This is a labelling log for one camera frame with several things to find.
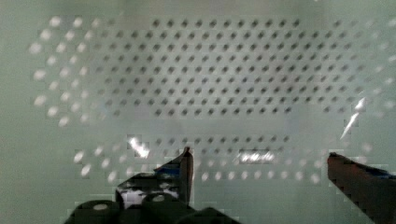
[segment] hole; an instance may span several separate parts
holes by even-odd
[[[285,21],[285,20],[282,20],[282,21],[279,23],[279,27],[284,27],[285,24],[286,24],[286,21]]]
[[[273,98],[272,98],[272,97],[269,97],[269,98],[267,99],[266,103],[269,105],[269,104],[272,103],[272,101],[273,101]]]
[[[347,87],[346,87],[346,86],[342,86],[342,87],[340,87],[340,89],[339,89],[340,92],[344,92],[344,91],[346,91],[346,90],[347,90]]]
[[[319,90],[319,86],[315,86],[312,92],[317,92]]]
[[[304,31],[300,32],[300,33],[298,34],[298,37],[299,37],[300,39],[304,38],[304,37],[305,37],[305,32],[304,32]]]
[[[211,28],[214,28],[214,27],[216,26],[217,23],[218,23],[218,22],[217,22],[216,20],[213,20],[213,21],[211,21],[211,22],[209,23],[209,26],[210,26]]]
[[[236,38],[236,32],[232,32],[231,35],[230,35],[230,38],[231,39],[235,39]]]
[[[300,20],[296,20],[296,21],[293,23],[293,26],[294,26],[294,27],[297,27],[298,25],[300,25]]]
[[[265,27],[270,27],[271,25],[273,24],[273,21],[272,20],[268,20],[266,23],[265,23]]]
[[[201,20],[198,20],[196,23],[195,23],[195,26],[196,27],[201,27],[202,26],[202,21]]]
[[[175,24],[175,23],[174,23],[173,20],[170,20],[170,21],[168,21],[168,23],[166,23],[166,25],[167,25],[169,28],[172,27],[174,24]]]
[[[271,38],[276,39],[277,38],[277,31],[273,32],[271,35]]]
[[[313,38],[313,39],[317,38],[318,36],[319,36],[318,31],[315,31],[315,32],[312,34],[312,38]]]
[[[175,36],[174,36],[175,39],[180,39],[180,37],[181,37],[180,32],[175,33]]]
[[[244,26],[244,24],[245,24],[245,21],[239,21],[238,22],[238,27],[241,28],[241,27]]]
[[[218,33],[217,35],[216,35],[216,39],[217,40],[220,40],[220,39],[222,39],[223,38],[223,33]]]
[[[329,91],[331,91],[332,90],[332,86],[328,86],[327,88],[326,88],[326,92],[329,92]]]
[[[292,91],[293,91],[293,87],[292,86],[288,87],[287,93],[291,93]]]
[[[257,20],[254,20],[254,21],[250,24],[250,26],[251,26],[252,28],[254,28],[254,27],[256,27],[258,24],[259,24],[259,22],[258,22]]]
[[[227,27],[230,26],[230,24],[231,24],[230,21],[225,21],[224,24],[223,24],[223,26],[224,26],[225,28],[227,28]]]
[[[339,27],[340,25],[341,25],[341,21],[336,21],[336,22],[333,24],[334,27]]]
[[[262,39],[263,37],[265,37],[265,32],[264,32],[264,31],[259,32],[259,34],[257,35],[257,37],[258,37],[259,39]]]

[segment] perforated metal panel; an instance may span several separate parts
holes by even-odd
[[[0,4],[2,223],[62,223],[184,146],[197,209],[247,224],[370,223],[325,163],[337,151],[396,169],[394,3],[59,3],[15,21],[5,10],[22,3]]]

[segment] black object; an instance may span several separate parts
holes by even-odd
[[[80,204],[64,224],[107,224],[120,213],[117,203],[111,201],[89,201]]]
[[[121,208],[139,205],[150,193],[165,192],[189,203],[193,161],[190,148],[185,147],[181,155],[154,170],[155,173],[141,173],[119,184],[116,202]]]
[[[190,148],[154,170],[118,185],[116,201],[79,205],[65,224],[238,224],[214,208],[188,206],[193,160]]]
[[[197,212],[167,193],[149,194],[141,205],[125,210],[115,208],[118,204],[110,201],[87,202],[65,224],[240,224],[214,208]]]
[[[328,176],[375,223],[396,224],[396,176],[331,153]]]

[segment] gray surface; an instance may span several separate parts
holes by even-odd
[[[396,142],[392,137],[395,7],[392,1],[0,1],[0,222],[63,223],[78,203],[112,199],[114,187],[127,176],[170,160],[188,144],[196,159],[193,206],[197,209],[214,206],[247,224],[370,223],[327,180],[325,161],[328,152],[336,150],[357,161],[396,170]],[[59,27],[50,25],[53,17],[61,19]],[[73,27],[76,18],[82,19],[81,27]],[[92,27],[95,19],[100,20],[98,27]],[[160,22],[158,27],[154,26],[155,20]],[[174,22],[171,28],[166,26],[169,20]],[[180,26],[184,20],[189,22],[187,27]],[[194,26],[199,20],[202,26]],[[239,28],[241,20],[244,26]],[[249,27],[254,20],[258,21],[257,27]],[[269,20],[272,25],[265,27]],[[285,25],[279,27],[282,20]],[[300,23],[293,27],[296,20]],[[230,21],[228,28],[222,25],[226,21]],[[46,29],[51,33],[49,40],[40,36]],[[64,35],[70,30],[75,37],[67,41]],[[149,30],[152,38],[146,36]],[[261,30],[265,36],[259,40]],[[89,41],[84,39],[88,31],[92,34]],[[102,37],[103,31],[108,31],[108,37]],[[121,38],[117,37],[119,31],[124,33]],[[136,39],[127,36],[133,31],[139,33]],[[286,39],[288,31],[292,35]],[[299,39],[302,31],[305,37]],[[167,33],[165,40],[161,40],[162,32]],[[173,38],[177,32],[180,39]],[[191,32],[195,34],[193,39],[189,39]],[[230,39],[232,32],[236,33],[234,40]],[[244,38],[246,32],[251,34],[248,39]],[[273,32],[279,36],[272,38]],[[223,38],[217,41],[219,33]],[[61,42],[66,45],[63,53],[56,52]],[[296,42],[296,50],[287,49]],[[316,49],[321,42],[325,48]],[[32,54],[35,43],[42,49]],[[83,52],[78,52],[80,43],[86,45]],[[113,43],[116,48],[109,49]],[[131,44],[130,50],[122,47],[127,43]],[[146,48],[140,51],[138,47],[143,43]],[[217,46],[210,51],[214,43]],[[285,48],[279,50],[276,46],[281,43]],[[304,49],[307,43],[312,47]],[[330,49],[333,43],[337,46]],[[155,52],[152,47],[156,44],[161,48]],[[169,52],[166,48],[171,44],[175,48]],[[184,44],[189,45],[186,51]],[[198,44],[202,44],[201,50],[193,47]],[[244,45],[240,51],[239,44]],[[252,51],[248,48],[253,44],[256,49]],[[265,44],[271,47],[262,51]],[[317,58],[310,60],[314,53]],[[260,54],[262,60],[257,62]],[[296,59],[299,54],[304,55],[301,60]],[[72,64],[74,55],[77,60]],[[151,62],[147,60],[149,55],[153,56]],[[192,55],[195,59],[189,62]],[[48,64],[50,56],[57,58],[56,64]],[[335,68],[329,71],[331,64]],[[269,70],[262,72],[265,65]],[[280,65],[283,69],[277,72]],[[285,68],[292,65],[300,70],[286,72]],[[309,68],[302,71],[305,65]],[[66,66],[68,76],[60,74]],[[83,66],[88,68],[86,76],[80,73]],[[103,66],[103,73],[95,72],[98,66]],[[118,71],[111,72],[114,66]],[[127,66],[133,68],[129,75],[125,73]],[[158,75],[157,66],[161,68]],[[186,74],[184,66],[189,67]],[[211,66],[215,68],[213,74],[208,71]],[[238,66],[242,68],[239,74],[234,70]],[[141,74],[141,67],[146,67],[145,74]],[[169,67],[175,68],[172,74]],[[43,80],[35,80],[37,70],[46,71]],[[60,83],[56,90],[50,89],[53,81]],[[290,86],[293,91],[287,92]],[[319,89],[312,92],[315,86]],[[342,86],[346,86],[345,91],[339,91]],[[267,91],[261,94],[264,87]],[[299,93],[302,87],[306,92]],[[170,89],[175,90],[172,96],[168,94]],[[62,101],[65,92],[71,94],[66,102]],[[88,97],[81,97],[83,92]],[[47,101],[36,106],[40,95],[45,95]],[[293,103],[297,96],[299,101]],[[229,104],[230,97],[234,102]],[[273,102],[266,103],[269,97]],[[304,101],[306,97],[312,99],[309,104]],[[351,133],[340,140],[356,113],[354,106],[364,97],[369,104]],[[165,98],[168,103],[162,105]],[[49,116],[54,106],[58,113]],[[170,110],[175,111],[173,115],[169,115]],[[197,110],[201,110],[199,115],[195,114]],[[81,122],[81,116],[87,121]],[[64,118],[69,122],[60,127]],[[132,150],[127,150],[127,135],[144,142],[152,154],[147,159],[135,157]],[[95,155],[98,147],[103,151]],[[265,165],[237,164],[235,157],[241,148],[269,148],[276,160]],[[103,166],[103,161],[108,161],[108,166]]]

